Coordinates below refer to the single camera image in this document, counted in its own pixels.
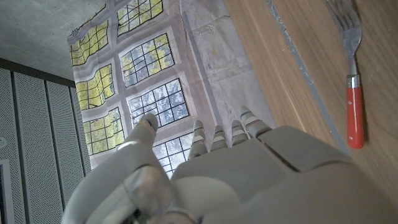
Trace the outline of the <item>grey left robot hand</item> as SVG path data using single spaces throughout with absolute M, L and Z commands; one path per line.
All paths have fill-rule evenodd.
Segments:
M 396 223 L 397 206 L 354 161 L 290 126 L 241 107 L 232 143 L 217 126 L 207 148 L 193 125 L 188 160 L 167 175 L 144 115 L 65 207 L 63 223 Z

